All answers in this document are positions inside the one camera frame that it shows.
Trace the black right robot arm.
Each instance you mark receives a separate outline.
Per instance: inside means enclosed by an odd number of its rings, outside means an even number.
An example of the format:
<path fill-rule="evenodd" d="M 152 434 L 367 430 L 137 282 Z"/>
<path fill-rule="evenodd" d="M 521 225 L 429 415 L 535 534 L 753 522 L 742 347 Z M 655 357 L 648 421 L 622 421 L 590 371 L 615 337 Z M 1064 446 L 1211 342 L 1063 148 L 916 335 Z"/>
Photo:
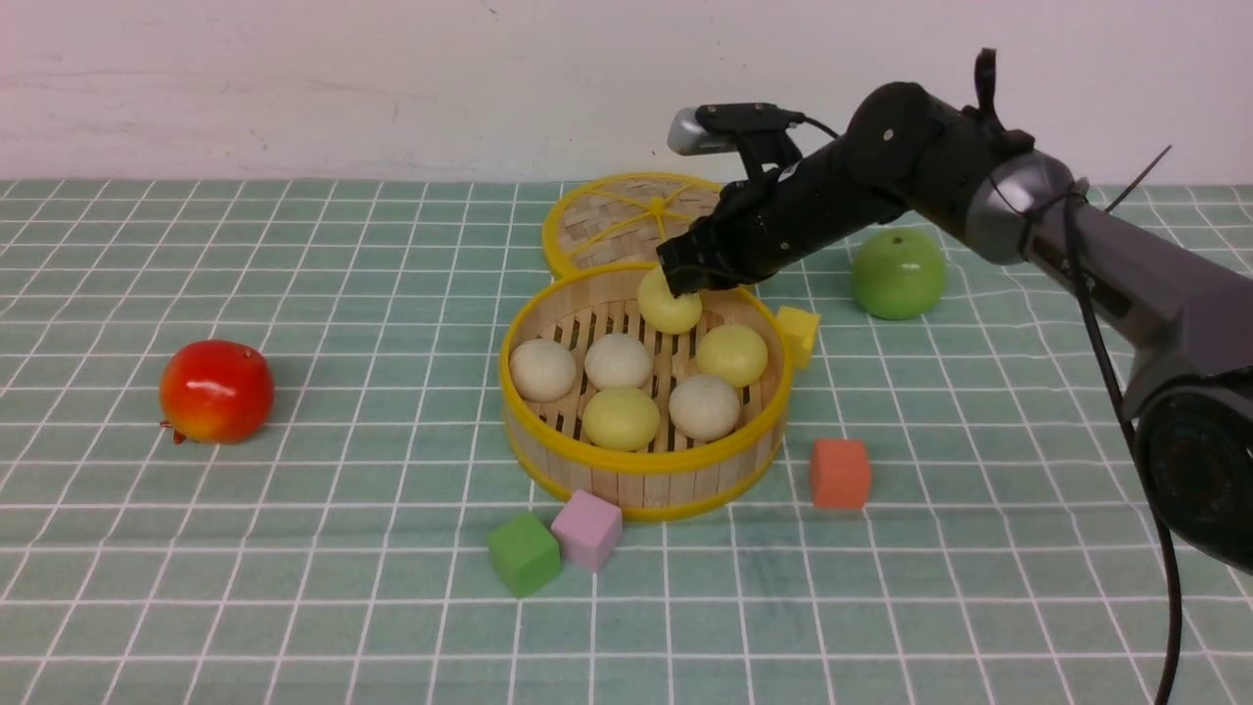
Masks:
<path fill-rule="evenodd" d="M 673 294 L 753 286 L 913 212 L 997 265 L 1027 262 L 1134 349 L 1119 401 L 1146 503 L 1182 541 L 1252 565 L 1250 280 L 1093 207 L 989 98 L 949 106 L 916 83 L 873 90 L 845 133 L 802 157 L 804 120 L 771 103 L 680 109 L 682 157 L 737 152 L 747 177 L 657 249 Z"/>

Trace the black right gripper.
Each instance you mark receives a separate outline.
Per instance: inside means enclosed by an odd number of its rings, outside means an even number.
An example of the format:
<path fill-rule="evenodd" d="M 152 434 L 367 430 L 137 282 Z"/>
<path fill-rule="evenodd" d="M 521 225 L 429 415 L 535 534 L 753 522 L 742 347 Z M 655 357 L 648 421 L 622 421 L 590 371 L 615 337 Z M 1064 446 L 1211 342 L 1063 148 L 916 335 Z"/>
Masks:
<path fill-rule="evenodd" d="M 865 227 L 903 214 L 898 197 L 855 179 L 845 152 L 845 140 L 833 140 L 787 168 L 724 187 L 714 210 L 657 247 L 672 298 L 761 284 Z"/>

